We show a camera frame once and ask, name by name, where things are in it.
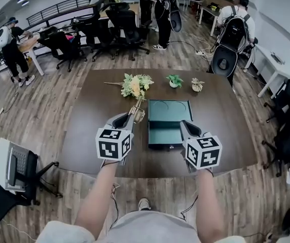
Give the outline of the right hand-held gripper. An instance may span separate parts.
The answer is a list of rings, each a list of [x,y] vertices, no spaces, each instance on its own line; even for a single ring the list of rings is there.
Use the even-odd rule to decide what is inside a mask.
[[[217,167],[222,155],[222,144],[217,136],[202,132],[192,121],[180,122],[180,133],[183,141],[182,156],[189,173]]]

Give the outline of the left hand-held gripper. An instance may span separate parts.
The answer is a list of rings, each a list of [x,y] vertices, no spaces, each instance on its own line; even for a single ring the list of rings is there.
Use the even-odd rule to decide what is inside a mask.
[[[121,113],[108,119],[99,128],[96,137],[97,157],[103,160],[103,165],[109,162],[123,166],[127,154],[131,151],[134,127],[134,115]]]

